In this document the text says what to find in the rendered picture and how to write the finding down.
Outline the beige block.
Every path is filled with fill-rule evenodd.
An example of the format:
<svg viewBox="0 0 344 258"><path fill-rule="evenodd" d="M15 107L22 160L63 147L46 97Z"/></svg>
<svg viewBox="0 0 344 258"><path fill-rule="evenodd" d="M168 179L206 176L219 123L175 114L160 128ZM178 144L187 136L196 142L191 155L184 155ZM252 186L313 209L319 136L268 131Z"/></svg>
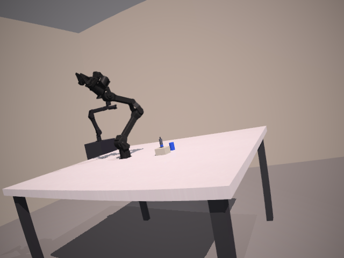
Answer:
<svg viewBox="0 0 344 258"><path fill-rule="evenodd" d="M164 146L164 147L159 147L155 149L155 155L159 156L159 155L166 155L168 153L170 153L170 146Z"/></svg>

